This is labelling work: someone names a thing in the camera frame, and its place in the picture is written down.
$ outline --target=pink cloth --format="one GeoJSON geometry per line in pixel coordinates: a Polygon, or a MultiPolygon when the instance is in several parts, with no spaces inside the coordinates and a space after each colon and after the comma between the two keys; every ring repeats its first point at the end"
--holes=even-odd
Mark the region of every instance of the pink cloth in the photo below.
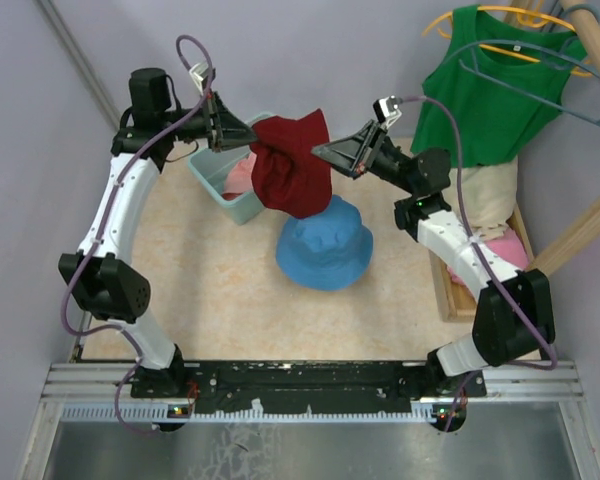
{"type": "Polygon", "coordinates": [[[251,172],[256,164],[256,158],[257,155],[255,153],[250,153],[248,157],[245,157],[236,163],[224,182],[222,198],[225,200],[233,200],[243,193],[253,190],[251,172]]]}
{"type": "MultiPolygon", "coordinates": [[[[493,240],[487,240],[484,244],[493,253],[498,255],[503,260],[515,265],[524,270],[529,265],[529,257],[527,257],[524,251],[524,245],[512,229],[508,228],[504,235],[493,240]]],[[[447,271],[451,275],[451,281],[464,285],[464,282],[458,277],[450,267],[447,267],[447,271]]]]}

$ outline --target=green shirt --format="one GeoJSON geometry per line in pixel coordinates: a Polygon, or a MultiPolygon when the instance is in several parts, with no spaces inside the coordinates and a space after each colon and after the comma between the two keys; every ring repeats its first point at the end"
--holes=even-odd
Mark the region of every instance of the green shirt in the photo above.
{"type": "MultiPolygon", "coordinates": [[[[468,43],[486,39],[518,40],[559,51],[575,33],[540,33],[521,30],[478,11],[478,5],[453,11],[453,34],[447,59],[468,43]]],[[[510,45],[495,45],[511,49],[510,45]]],[[[571,67],[558,70],[543,63],[531,63],[491,52],[478,46],[467,48],[442,64],[422,84],[424,94],[442,102],[453,114],[460,128],[463,166],[497,165],[510,162],[520,149],[542,128],[554,120],[560,110],[514,92],[464,70],[459,60],[470,68],[473,55],[481,72],[510,85],[561,104],[562,90],[571,76],[571,67]]],[[[541,53],[521,48],[521,54],[541,58],[541,53]]],[[[583,59],[586,51],[579,40],[571,41],[564,54],[583,59]]],[[[560,63],[557,57],[546,56],[560,63]]],[[[411,151],[420,153],[430,147],[451,152],[451,164],[457,167],[457,149],[451,125],[444,113],[431,103],[424,103],[411,151]]]]}

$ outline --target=hat brim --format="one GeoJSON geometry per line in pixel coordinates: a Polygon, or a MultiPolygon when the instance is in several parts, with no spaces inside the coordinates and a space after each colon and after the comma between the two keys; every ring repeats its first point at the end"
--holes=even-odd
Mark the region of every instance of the hat brim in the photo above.
{"type": "Polygon", "coordinates": [[[303,262],[293,249],[292,242],[284,241],[284,235],[292,234],[292,229],[287,232],[287,229],[283,229],[281,241],[278,241],[276,248],[278,266],[293,282],[303,287],[326,292],[347,288],[358,281],[371,263],[373,234],[365,226],[361,229],[356,256],[348,262],[333,266],[308,265],[303,262]]]}

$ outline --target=blue bin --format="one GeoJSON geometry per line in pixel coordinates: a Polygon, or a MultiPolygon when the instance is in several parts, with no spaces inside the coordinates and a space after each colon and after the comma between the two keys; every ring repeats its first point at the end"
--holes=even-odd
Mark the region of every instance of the blue bin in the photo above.
{"type": "MultiPolygon", "coordinates": [[[[247,122],[253,125],[273,114],[264,112],[247,122]]],[[[215,153],[208,148],[199,150],[189,158],[191,172],[200,180],[213,199],[223,211],[237,224],[243,225],[264,210],[264,205],[253,190],[245,192],[233,200],[222,198],[224,183],[229,172],[238,161],[249,155],[249,147],[236,148],[226,152],[215,153]]]]}

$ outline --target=wooden tray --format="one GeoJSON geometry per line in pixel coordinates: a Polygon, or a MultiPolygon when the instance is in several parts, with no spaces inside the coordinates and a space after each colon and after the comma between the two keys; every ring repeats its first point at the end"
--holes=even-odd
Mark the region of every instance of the wooden tray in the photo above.
{"type": "MultiPolygon", "coordinates": [[[[533,261],[531,244],[517,205],[507,223],[518,234],[529,261],[533,261]]],[[[451,281],[447,265],[437,255],[429,252],[429,257],[433,273],[433,287],[442,320],[445,322],[473,322],[476,315],[476,302],[469,290],[465,286],[451,281]]]]}

